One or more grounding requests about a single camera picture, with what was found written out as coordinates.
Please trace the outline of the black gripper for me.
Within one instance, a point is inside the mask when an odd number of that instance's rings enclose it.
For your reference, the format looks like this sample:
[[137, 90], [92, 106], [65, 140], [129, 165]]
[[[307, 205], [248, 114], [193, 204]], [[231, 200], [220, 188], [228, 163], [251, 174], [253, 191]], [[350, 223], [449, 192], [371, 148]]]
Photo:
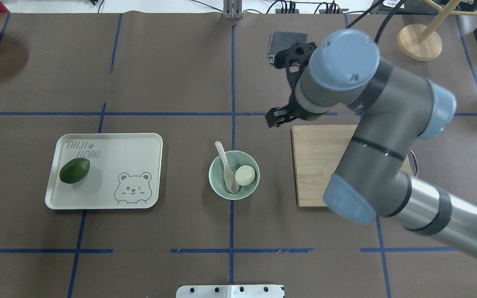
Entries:
[[271, 108], [265, 115], [268, 127], [280, 127], [283, 124], [294, 121], [299, 118], [312, 121], [326, 114], [325, 111], [313, 113], [306, 110], [297, 101], [297, 84], [304, 70], [308, 66], [312, 53], [317, 46], [314, 42], [294, 43], [289, 49], [280, 51], [275, 57], [274, 67], [285, 69], [286, 76], [291, 88], [289, 102], [284, 107]]

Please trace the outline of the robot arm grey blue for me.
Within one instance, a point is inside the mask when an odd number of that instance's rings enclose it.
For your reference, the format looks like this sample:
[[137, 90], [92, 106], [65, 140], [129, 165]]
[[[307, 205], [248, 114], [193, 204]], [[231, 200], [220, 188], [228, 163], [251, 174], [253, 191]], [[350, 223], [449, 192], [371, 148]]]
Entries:
[[324, 191], [331, 211], [363, 225], [388, 217], [477, 259], [477, 206], [401, 170], [417, 138], [433, 138], [452, 121], [451, 91], [394, 66], [355, 29], [335, 31], [320, 45], [294, 43], [273, 66], [286, 70], [291, 94], [267, 112], [269, 127], [316, 120], [339, 103], [361, 114]]

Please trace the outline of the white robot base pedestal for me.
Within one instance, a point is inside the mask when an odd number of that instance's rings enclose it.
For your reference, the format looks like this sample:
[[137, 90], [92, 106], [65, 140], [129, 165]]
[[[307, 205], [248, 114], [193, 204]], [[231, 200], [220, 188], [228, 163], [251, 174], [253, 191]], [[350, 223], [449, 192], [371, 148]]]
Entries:
[[284, 286], [276, 284], [184, 285], [176, 298], [284, 298]]

